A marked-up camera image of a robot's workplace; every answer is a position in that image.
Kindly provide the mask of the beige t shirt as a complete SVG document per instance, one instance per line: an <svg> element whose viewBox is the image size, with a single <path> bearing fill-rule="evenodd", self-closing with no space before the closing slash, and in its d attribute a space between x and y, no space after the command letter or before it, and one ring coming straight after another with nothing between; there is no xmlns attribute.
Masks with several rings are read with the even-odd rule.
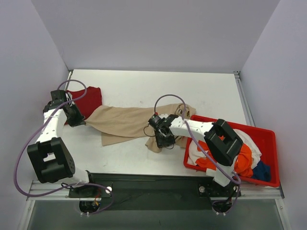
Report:
<svg viewBox="0 0 307 230"><path fill-rule="evenodd" d="M103 146L148 137L145 143L148 150L159 153L162 149L157 146L154 130L147 127L153 114L153 108L102 105L86 119L86 124L101 132Z"/></svg>

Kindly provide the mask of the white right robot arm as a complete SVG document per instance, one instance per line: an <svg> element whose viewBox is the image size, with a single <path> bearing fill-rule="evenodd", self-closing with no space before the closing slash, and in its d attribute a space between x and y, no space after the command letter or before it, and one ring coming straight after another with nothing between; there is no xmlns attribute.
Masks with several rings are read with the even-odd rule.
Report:
<svg viewBox="0 0 307 230"><path fill-rule="evenodd" d="M215 122L199 122L178 115L161 117L154 114L148 120L148 124L154 129L157 139L182 136L194 141L216 167L212 184L215 194L223 196L227 193L230 182L241 185L241 179L234 167L243 141L226 121L218 119Z"/></svg>

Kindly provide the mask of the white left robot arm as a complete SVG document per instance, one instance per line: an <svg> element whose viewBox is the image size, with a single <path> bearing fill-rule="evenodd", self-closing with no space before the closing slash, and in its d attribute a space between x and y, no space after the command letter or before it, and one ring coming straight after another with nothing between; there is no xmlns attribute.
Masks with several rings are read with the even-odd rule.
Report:
<svg viewBox="0 0 307 230"><path fill-rule="evenodd" d="M51 101L43 109L44 127L37 141L27 147L34 171L41 183L62 181L67 184L81 184L80 192L92 197L97 185L92 182L87 170L79 169L61 138L65 124L71 127L85 125L84 116L71 100L71 94L64 90L51 92Z"/></svg>

